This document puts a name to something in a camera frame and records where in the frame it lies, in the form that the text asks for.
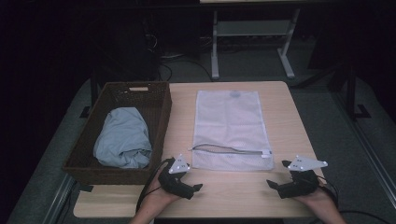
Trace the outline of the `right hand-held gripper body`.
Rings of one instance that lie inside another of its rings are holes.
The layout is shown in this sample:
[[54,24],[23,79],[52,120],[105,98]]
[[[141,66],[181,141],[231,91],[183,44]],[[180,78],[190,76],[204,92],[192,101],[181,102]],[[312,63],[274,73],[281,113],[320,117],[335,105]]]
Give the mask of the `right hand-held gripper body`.
[[318,161],[297,155],[289,171],[291,182],[279,185],[277,192],[281,199],[303,196],[314,192],[319,185],[315,169],[327,167],[326,161]]

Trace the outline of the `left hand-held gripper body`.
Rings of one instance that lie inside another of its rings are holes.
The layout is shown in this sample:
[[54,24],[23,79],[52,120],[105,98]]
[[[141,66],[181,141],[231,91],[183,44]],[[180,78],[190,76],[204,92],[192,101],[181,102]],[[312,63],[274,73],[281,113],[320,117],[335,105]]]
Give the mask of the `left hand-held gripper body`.
[[182,154],[179,154],[176,158],[171,158],[158,177],[161,187],[168,193],[191,199],[194,194],[194,187],[181,181],[181,178],[189,170],[190,166]]

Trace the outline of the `light blue garment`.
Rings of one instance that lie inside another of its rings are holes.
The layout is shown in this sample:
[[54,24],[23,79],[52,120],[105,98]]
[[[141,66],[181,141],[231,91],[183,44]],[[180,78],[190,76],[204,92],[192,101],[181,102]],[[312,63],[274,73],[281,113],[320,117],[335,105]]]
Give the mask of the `light blue garment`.
[[135,107],[111,110],[93,147],[93,156],[104,166],[140,169],[149,165],[152,146],[149,128]]

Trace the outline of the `white mesh laundry bag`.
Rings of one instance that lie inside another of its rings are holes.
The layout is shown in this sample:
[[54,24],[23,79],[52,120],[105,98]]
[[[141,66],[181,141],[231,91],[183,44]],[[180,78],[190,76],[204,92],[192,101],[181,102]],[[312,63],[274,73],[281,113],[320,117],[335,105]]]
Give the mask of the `white mesh laundry bag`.
[[274,157],[255,91],[198,91],[192,166],[252,172],[274,168]]

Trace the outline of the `brown wicker basket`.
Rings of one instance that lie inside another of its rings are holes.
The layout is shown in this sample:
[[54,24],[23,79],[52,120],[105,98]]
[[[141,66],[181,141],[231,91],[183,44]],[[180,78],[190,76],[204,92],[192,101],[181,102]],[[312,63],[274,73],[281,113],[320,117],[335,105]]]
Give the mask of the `brown wicker basket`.
[[[148,166],[143,169],[104,166],[93,156],[93,146],[102,131],[107,113],[126,106],[136,108],[148,125],[153,152]],[[108,82],[64,161],[63,170],[84,185],[145,184],[162,160],[171,107],[167,82]]]

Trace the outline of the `person's left hand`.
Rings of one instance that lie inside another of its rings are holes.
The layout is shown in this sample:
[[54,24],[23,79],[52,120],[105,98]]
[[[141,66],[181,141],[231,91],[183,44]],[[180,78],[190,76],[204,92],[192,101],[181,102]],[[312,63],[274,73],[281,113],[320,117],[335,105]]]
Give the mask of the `person's left hand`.
[[158,216],[168,205],[179,200],[179,197],[162,189],[158,180],[153,180],[139,211],[143,215]]

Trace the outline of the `person's right hand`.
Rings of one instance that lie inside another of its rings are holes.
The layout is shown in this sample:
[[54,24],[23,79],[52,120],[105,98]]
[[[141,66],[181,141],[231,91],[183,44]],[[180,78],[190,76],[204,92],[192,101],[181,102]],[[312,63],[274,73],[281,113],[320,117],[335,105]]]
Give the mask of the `person's right hand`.
[[334,215],[337,212],[331,196],[322,188],[314,192],[295,197],[295,200],[307,206],[317,217]]

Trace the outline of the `black metal stand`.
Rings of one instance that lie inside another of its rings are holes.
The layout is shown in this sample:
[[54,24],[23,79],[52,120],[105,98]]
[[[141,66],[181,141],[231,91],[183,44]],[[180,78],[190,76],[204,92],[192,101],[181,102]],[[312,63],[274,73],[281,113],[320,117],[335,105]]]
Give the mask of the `black metal stand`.
[[352,120],[369,119],[371,115],[367,111],[366,107],[364,105],[356,104],[357,76],[350,63],[336,63],[318,74],[313,75],[296,85],[292,85],[291,88],[303,89],[328,75],[332,75],[331,80],[327,84],[327,88],[330,92],[339,92],[344,86],[346,86],[345,107],[348,116]]
[[90,115],[98,98],[98,82],[97,82],[97,74],[95,71],[91,72],[90,88],[91,88],[91,104],[89,106],[85,106],[82,112],[80,113],[80,117],[83,119],[86,119]]

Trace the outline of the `metal floor rail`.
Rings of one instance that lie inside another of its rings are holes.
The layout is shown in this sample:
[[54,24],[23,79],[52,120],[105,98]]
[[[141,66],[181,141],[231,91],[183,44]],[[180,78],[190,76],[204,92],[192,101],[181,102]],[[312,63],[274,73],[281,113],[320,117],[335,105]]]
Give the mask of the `metal floor rail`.
[[42,224],[56,224],[75,183],[76,181],[71,175],[64,176],[61,185],[55,192],[55,196],[50,203],[49,210],[44,216]]
[[352,114],[349,114],[347,111],[347,103],[342,99],[342,96],[339,93],[332,93],[331,97],[340,110],[340,113],[342,114],[347,125],[361,144],[361,147],[379,184],[385,191],[390,203],[392,204],[392,207],[396,210],[396,183],[391,179],[388,171],[378,158],[374,146],[370,143],[368,137],[358,123],[359,119],[370,119],[370,114],[364,105],[358,105],[358,113],[353,112]]

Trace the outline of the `white metal desk frame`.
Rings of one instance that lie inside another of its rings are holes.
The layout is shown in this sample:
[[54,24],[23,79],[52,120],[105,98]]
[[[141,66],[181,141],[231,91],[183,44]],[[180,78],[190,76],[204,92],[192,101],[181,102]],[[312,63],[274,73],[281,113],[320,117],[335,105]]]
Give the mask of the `white metal desk frame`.
[[[325,3],[326,0],[199,0],[201,7],[213,7],[212,44],[211,44],[211,78],[219,79],[219,38],[235,36],[281,36],[283,45],[278,48],[277,55],[287,78],[294,79],[295,74],[290,65],[288,50],[294,35],[301,9],[311,4]],[[222,21],[219,12],[223,9],[237,10],[269,9],[270,7],[291,8],[291,16],[287,20],[240,20]]]

